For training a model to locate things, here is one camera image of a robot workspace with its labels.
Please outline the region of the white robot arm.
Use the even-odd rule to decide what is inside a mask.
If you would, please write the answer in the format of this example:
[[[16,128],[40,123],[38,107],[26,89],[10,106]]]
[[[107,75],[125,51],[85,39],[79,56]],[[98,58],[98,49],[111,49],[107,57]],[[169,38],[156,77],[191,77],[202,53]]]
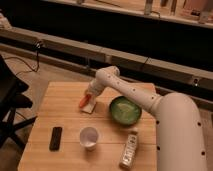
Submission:
[[[201,117],[196,103],[186,94],[161,96],[122,80],[116,66],[96,71],[86,89],[95,97],[106,87],[140,106],[156,119],[157,171],[207,171]]]

